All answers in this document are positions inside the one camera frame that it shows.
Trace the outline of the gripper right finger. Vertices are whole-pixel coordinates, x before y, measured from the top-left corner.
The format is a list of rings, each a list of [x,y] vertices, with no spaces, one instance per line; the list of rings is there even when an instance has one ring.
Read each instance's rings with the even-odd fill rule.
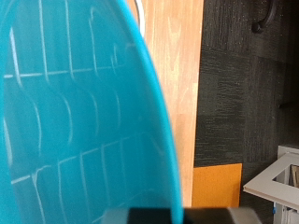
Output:
[[[263,224],[250,208],[198,208],[184,211],[184,224]]]

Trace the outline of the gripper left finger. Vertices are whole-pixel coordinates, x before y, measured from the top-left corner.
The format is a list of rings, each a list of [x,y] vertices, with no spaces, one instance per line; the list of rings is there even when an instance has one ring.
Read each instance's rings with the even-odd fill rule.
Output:
[[[104,213],[102,224],[172,224],[167,208],[118,208]]]

